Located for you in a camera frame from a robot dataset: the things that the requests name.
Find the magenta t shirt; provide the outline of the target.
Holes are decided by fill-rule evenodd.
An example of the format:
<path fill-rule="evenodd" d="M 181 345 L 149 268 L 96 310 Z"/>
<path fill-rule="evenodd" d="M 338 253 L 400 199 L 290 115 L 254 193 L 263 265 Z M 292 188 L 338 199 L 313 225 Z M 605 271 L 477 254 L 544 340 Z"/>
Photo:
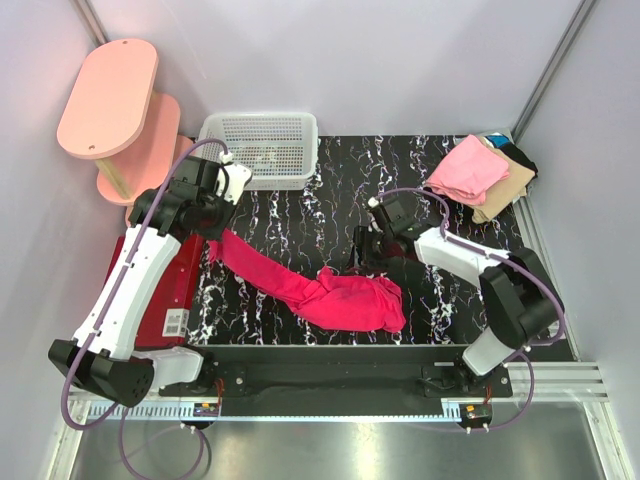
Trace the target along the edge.
<path fill-rule="evenodd" d="M 323 330 L 400 332 L 406 319 L 401 288 L 384 277 L 334 274 L 323 267 L 314 279 L 262 255 L 230 230 L 209 242 L 209 260 L 287 305 Z"/>

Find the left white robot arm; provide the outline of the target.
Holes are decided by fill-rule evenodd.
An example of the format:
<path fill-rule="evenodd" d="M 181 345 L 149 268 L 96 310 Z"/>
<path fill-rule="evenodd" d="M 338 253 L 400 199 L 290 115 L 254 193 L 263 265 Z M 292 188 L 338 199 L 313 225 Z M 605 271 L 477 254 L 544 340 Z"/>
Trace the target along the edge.
<path fill-rule="evenodd" d="M 138 330 L 152 296 L 181 246 L 192 236 L 220 239 L 235 213 L 249 168 L 189 156 L 168 180 L 136 200 L 119 257 L 94 307 L 69 340 L 52 342 L 48 359 L 75 386 L 134 407 L 151 390 L 181 383 L 196 396 L 216 372 L 190 347 L 140 352 Z"/>

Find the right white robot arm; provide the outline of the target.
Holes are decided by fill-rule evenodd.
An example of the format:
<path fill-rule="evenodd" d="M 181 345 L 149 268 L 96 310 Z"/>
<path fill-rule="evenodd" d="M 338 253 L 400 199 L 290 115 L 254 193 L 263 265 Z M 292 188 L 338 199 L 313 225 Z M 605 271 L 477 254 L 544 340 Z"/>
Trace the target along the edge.
<path fill-rule="evenodd" d="M 564 306 L 533 250 L 498 250 L 451 234 L 445 224 L 421 224 L 397 199 L 373 197 L 367 210 L 371 222 L 354 230 L 350 268 L 378 273 L 403 258 L 443 269 L 482 296 L 487 327 L 452 366 L 425 378 L 425 385 L 476 396 L 498 367 L 564 320 Z"/>

